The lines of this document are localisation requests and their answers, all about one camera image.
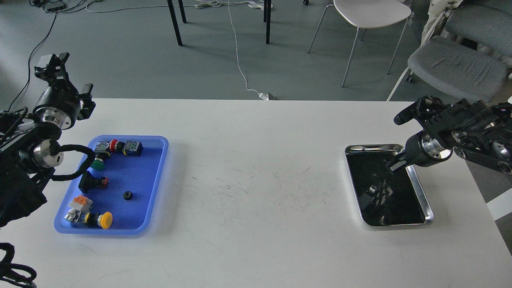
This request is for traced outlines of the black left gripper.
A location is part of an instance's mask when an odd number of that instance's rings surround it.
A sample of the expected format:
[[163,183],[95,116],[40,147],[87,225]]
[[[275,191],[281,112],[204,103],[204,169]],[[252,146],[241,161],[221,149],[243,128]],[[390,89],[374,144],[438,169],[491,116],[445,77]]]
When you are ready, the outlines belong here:
[[53,123],[61,130],[70,129],[77,120],[89,119],[96,107],[91,95],[93,84],[85,84],[80,94],[73,93],[74,85],[65,67],[69,56],[68,52],[44,55],[34,67],[34,75],[49,87],[40,96],[33,113],[42,122]]

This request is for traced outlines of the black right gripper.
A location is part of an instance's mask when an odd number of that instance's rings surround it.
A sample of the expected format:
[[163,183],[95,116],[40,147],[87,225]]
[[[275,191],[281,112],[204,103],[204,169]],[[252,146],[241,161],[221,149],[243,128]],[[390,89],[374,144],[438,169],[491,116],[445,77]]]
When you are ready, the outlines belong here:
[[419,132],[407,140],[404,151],[386,162],[386,167],[395,175],[408,166],[433,166],[447,161],[452,155],[453,151],[444,148],[437,139]]

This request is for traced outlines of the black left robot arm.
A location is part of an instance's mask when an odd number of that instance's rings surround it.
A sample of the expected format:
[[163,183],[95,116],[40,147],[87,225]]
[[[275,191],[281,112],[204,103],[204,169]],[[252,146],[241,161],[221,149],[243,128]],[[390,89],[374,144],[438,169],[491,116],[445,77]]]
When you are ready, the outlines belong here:
[[[87,146],[60,145],[63,130],[77,120],[88,119],[96,104],[92,84],[82,92],[70,82],[65,64],[68,52],[41,57],[34,68],[37,78],[48,83],[32,112],[22,108],[1,112],[0,224],[29,216],[46,203],[43,193],[50,180],[65,182],[80,177],[93,163],[95,153]],[[55,175],[67,151],[86,155],[76,172]]]

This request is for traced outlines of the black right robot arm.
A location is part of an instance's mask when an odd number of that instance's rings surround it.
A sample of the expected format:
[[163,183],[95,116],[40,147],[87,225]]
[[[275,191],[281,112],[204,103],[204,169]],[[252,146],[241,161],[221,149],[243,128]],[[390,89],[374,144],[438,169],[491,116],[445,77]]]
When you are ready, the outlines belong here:
[[433,166],[452,154],[503,174],[511,174],[511,104],[488,105],[465,99],[444,104],[424,96],[399,112],[394,122],[417,120],[422,130],[411,136],[402,152],[387,162],[391,173],[406,166]]

